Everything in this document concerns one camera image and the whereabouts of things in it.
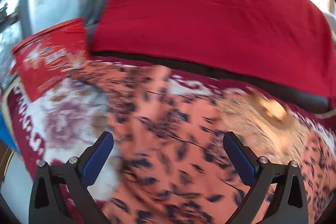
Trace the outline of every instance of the red pillow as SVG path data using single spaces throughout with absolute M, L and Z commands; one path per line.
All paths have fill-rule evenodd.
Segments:
M 195 62 L 335 98 L 335 50 L 309 0 L 108 0 L 94 52 Z

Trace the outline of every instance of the blue object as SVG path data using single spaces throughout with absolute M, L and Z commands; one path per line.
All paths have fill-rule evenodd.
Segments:
M 238 140 L 238 138 L 235 135 L 232 136 L 228 133 L 224 134 L 223 137 L 224 150 L 227 153 L 228 157 L 230 158 L 233 166 L 235 167 L 241 181 L 245 185 L 254 186 L 256 179 L 256 169 L 250 162 L 248 157 L 245 155 L 244 151 L 242 150 L 242 149 L 248 149 L 248 147 L 243 146 L 242 143 L 240 143 L 242 148 L 239 147 L 234 138 Z
M 101 169 L 110 155 L 113 144 L 113 135 L 108 133 L 82 169 L 83 186 L 87 187 L 95 183 Z
M 5 121 L 2 117 L 2 113 L 0 112 L 0 140 L 2 140 L 9 148 L 11 148 L 15 153 L 19 154 L 18 149 L 12 139 L 11 134 L 9 133 Z

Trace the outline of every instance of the blue gripper pad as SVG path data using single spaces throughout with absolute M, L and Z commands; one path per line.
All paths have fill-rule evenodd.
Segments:
M 249 147 L 244 146 L 233 132 L 224 134 L 223 147 L 241 181 L 245 185 L 254 186 L 258 172 L 257 156 Z
M 95 183 L 101 169 L 103 168 L 110 152 L 113 148 L 113 135 L 108 132 L 104 139 L 99 143 L 87 163 L 82 168 L 82 183 L 87 187 Z

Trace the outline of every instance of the metal screw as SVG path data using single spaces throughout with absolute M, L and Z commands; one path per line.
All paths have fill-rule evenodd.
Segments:
M 259 158 L 259 161 L 260 161 L 262 164 L 266 164 L 266 163 L 268 163 L 268 158 L 266 158 L 266 157 L 260 157 L 260 158 Z
M 45 160 L 40 160 L 38 166 L 41 168 L 41 167 L 45 166 L 45 164 L 46 164 Z
M 292 160 L 292 161 L 291 161 L 291 166 L 293 166 L 293 167 L 298 167 L 298 164 L 297 164 L 296 161 Z
M 77 160 L 78 160 L 77 157 L 71 157 L 71 158 L 69 159 L 69 163 L 71 163 L 71 164 L 75 164 L 75 163 L 77 162 Z

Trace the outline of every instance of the red snack bag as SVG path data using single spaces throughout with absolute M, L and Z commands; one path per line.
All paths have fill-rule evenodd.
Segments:
M 88 59 L 80 18 L 65 21 L 26 38 L 12 52 L 21 81 L 33 102 Z

